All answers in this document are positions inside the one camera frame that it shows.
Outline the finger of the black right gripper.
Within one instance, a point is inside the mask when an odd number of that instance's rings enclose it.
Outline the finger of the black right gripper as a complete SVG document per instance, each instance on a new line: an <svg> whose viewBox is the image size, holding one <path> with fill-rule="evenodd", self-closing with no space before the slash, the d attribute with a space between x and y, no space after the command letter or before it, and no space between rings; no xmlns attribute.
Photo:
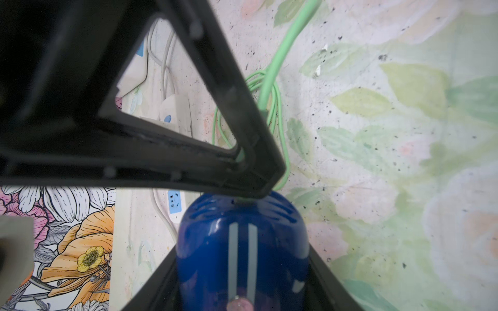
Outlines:
<svg viewBox="0 0 498 311"><path fill-rule="evenodd" d="M174 189L263 198L285 164L207 1L2 1L1 184L146 187L117 85L156 18L171 22L237 140L188 139Z"/></svg>

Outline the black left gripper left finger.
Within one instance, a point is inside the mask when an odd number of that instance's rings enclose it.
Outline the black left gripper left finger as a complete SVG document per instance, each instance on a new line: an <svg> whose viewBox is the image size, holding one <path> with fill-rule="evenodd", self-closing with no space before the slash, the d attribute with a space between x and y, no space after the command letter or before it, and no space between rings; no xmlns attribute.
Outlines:
<svg viewBox="0 0 498 311"><path fill-rule="evenodd" d="M123 308L123 311L140 310L181 311L180 281L175 246L141 290Z"/></svg>

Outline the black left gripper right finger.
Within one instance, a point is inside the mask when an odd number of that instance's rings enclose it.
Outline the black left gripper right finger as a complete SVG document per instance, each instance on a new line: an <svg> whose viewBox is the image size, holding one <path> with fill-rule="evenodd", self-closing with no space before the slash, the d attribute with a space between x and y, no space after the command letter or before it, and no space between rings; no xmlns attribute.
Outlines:
<svg viewBox="0 0 498 311"><path fill-rule="evenodd" d="M309 271L305 285L305 310L363 311L333 275L317 251L309 248Z"/></svg>

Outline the blue electric shaver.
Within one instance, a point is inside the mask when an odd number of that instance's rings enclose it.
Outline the blue electric shaver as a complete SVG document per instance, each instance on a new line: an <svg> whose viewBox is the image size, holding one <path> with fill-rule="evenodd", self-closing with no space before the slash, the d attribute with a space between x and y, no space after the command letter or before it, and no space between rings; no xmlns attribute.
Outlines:
<svg viewBox="0 0 498 311"><path fill-rule="evenodd" d="M184 310L302 310L309 271L306 225L278 193L258 200L203 194L184 213L176 257Z"/></svg>

